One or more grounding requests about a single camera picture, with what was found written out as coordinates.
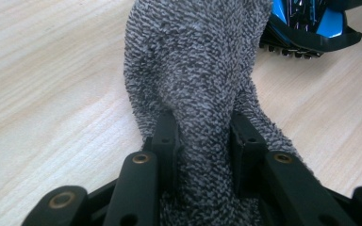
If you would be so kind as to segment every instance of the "wood grain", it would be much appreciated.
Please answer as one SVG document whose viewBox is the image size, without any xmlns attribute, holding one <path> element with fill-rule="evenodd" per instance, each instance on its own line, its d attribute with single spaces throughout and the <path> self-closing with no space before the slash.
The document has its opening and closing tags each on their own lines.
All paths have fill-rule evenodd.
<svg viewBox="0 0 362 226">
<path fill-rule="evenodd" d="M 0 0 L 0 225 L 58 186 L 108 183 L 140 148 L 123 86 L 132 4 Z M 348 19 L 362 32 L 362 8 Z M 253 78 L 316 176 L 350 196 L 362 185 L 362 41 L 312 60 L 258 50 Z"/>
</svg>

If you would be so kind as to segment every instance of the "gray knitted glove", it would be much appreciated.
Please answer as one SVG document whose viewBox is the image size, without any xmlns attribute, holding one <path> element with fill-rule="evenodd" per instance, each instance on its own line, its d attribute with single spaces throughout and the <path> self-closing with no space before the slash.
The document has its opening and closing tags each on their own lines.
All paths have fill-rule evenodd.
<svg viewBox="0 0 362 226">
<path fill-rule="evenodd" d="M 125 37 L 124 76 L 143 137 L 171 110 L 184 149 L 179 190 L 160 200 L 161 225 L 259 225 L 257 200 L 232 190 L 231 113 L 246 115 L 270 151 L 296 154 L 260 109 L 250 74 L 271 0 L 139 0 Z"/>
</svg>

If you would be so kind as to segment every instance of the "brass screw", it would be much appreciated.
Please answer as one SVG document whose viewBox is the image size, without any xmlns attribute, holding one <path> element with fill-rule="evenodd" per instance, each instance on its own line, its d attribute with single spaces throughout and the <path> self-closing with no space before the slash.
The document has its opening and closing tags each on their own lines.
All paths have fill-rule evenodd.
<svg viewBox="0 0 362 226">
<path fill-rule="evenodd" d="M 75 199 L 75 194 L 72 191 L 63 191 L 49 201 L 49 207 L 52 209 L 60 209 L 68 206 Z"/>
<path fill-rule="evenodd" d="M 280 163 L 286 163 L 286 164 L 292 163 L 292 158 L 286 153 L 275 154 L 274 159 Z"/>
<path fill-rule="evenodd" d="M 150 157 L 149 155 L 145 154 L 145 153 L 140 153 L 138 155 L 135 155 L 133 158 L 132 158 L 132 161 L 134 163 L 137 163 L 137 164 L 143 164 L 145 162 L 148 162 L 150 160 Z"/>
</svg>

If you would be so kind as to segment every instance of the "light wood surface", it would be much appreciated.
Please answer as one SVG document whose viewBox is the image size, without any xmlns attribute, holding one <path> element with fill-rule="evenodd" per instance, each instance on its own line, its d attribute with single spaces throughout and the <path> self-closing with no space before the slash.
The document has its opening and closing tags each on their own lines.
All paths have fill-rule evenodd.
<svg viewBox="0 0 362 226">
<path fill-rule="evenodd" d="M 58 186 L 108 183 L 140 148 L 123 85 L 132 4 L 0 0 L 0 225 L 20 225 Z M 362 32 L 362 8 L 348 20 Z M 259 50 L 253 78 L 325 186 L 362 186 L 362 41 L 312 60 Z"/>
</svg>

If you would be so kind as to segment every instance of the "wooden table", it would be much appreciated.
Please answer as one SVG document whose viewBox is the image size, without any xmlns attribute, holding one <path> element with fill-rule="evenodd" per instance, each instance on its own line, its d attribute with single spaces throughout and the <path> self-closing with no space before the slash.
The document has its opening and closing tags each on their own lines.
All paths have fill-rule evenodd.
<svg viewBox="0 0 362 226">
<path fill-rule="evenodd" d="M 21 224 L 58 186 L 108 183 L 140 148 L 123 85 L 132 4 L 0 0 L 0 225 Z M 362 32 L 362 8 L 348 18 Z M 259 50 L 253 78 L 325 186 L 362 186 L 362 41 L 312 60 Z"/>
</svg>

